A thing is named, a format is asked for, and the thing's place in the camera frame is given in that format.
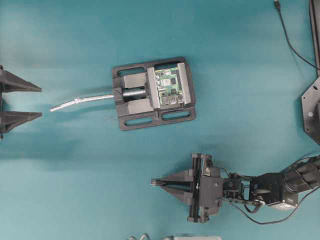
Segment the black cable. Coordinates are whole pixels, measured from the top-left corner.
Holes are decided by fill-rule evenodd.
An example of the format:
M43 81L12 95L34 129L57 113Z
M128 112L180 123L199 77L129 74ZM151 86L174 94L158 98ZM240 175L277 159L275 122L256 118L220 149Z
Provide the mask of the black cable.
M261 206L262 206L262 204L256 205L253 210L250 210L250 209L248 208L247 204L244 204L245 210L246 210L248 213L250 213L250 214L256 214L256 213L260 210Z
M297 164L297 163L299 163L299 162L301 162L301 161L303 161L303 160L310 159L310 158L313 158L313 157L312 157L312 156L307 156L307 157L298 159L297 161L295 161L294 163L292 163L291 165L289 165L288 167L286 167L285 169L283 169L283 170L281 171L281 173L285 172L286 170L288 170L289 168L291 168L291 167L294 166L295 164Z
M233 207L235 207L236 209L238 209L245 217L247 217L250 221L259 224L259 225L268 225L268 224L279 224L279 223L283 223L284 221L290 219L298 210L298 208L301 206L301 203L306 199L306 197L308 197L309 195L311 195L312 193L314 193L315 191L317 191L318 189L320 189L320 186L318 186L317 188L313 189L312 191L310 191L309 193L307 193L298 203L298 205L296 206L296 208L285 218L281 219L281 220L276 220L276 221L266 221L266 222L260 222L260 221L256 221L253 218L251 218L248 214L245 213L245 211L243 211L240 207L234 205L232 202L226 200L226 199L222 199L222 201L225 201L227 203L229 203L230 205L232 205Z
M283 19L283 17L282 17L280 2L279 2L279 0L273 0L273 3L274 3L274 6L275 6L275 9L276 9L276 10L278 11L278 13L279 13L279 17L280 17L281 24L282 24L282 27L283 27L284 35L285 35L286 41L287 41L290 49L291 49L300 59L302 59L304 62L306 62L306 63L309 64L310 66L314 67L315 69L320 70L319 67L317 67L316 65L314 65L313 63L311 63L310 61L308 61L307 59L305 59L303 56L301 56L301 55L294 49L294 47L292 46L292 44L291 44L291 42L290 42L290 40L289 40L289 36L288 36L287 29L286 29L286 25L285 25L284 19Z
M225 174L226 174L227 177L229 176L228 171L227 171L224 167L219 167L219 169L223 170L223 171L225 172Z

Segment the circuit board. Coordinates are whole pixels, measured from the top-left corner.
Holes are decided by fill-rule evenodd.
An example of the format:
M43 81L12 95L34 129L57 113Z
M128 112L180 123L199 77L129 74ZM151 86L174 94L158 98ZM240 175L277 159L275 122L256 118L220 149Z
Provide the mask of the circuit board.
M156 86L160 105L183 104L183 90L177 67L155 71Z

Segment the metal handle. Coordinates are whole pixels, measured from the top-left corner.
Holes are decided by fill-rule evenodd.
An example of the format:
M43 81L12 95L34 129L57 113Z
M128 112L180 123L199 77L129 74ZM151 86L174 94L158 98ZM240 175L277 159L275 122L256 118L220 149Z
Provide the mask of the metal handle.
M136 88L136 89L126 89L123 91L122 96L124 97L133 97L133 96L143 96L146 94L145 89ZM99 96L87 96L87 97L77 97L72 101L67 101L65 103L59 104L57 106L53 106L50 108L50 112L54 112L60 109L64 109L67 107L70 107L75 104L82 104L87 102L94 102L94 101L100 101L105 99L113 99L113 94L107 94L107 95L99 95Z

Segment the robotic arm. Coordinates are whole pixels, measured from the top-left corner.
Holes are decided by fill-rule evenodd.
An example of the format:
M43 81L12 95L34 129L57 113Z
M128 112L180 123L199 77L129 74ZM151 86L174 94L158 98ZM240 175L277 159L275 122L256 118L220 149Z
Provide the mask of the robotic arm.
M192 153L191 158L191 169L151 180L152 186L160 186L189 206L189 222L207 222L209 216L218 213L222 202L228 202L257 224L281 223L296 212L309 194L320 188L320 156L298 160L281 172L261 176L229 173L227 178L221 177L223 168L212 163L211 155ZM246 188L249 188L247 199ZM298 193L308 190L312 191L298 203ZM283 220L257 222L234 203L244 205L250 214L263 205L293 212Z

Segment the teal surface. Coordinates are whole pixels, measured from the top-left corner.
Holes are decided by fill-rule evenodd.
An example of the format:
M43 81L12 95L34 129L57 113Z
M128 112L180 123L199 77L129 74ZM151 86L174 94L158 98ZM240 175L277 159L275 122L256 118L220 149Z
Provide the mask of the teal surface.
M313 61L308 1L282 0L292 44ZM0 143L0 239L124 240L147 232L224 240L319 238L320 194L288 222L259 226L224 205L206 224L149 186L212 154L232 172L277 172L319 146L303 131L300 96L316 71L289 50L272 0L1 0L0 63L43 88L8 93L8 109L43 112ZM120 131L114 66L185 56L196 120ZM254 217L288 212L264 207Z

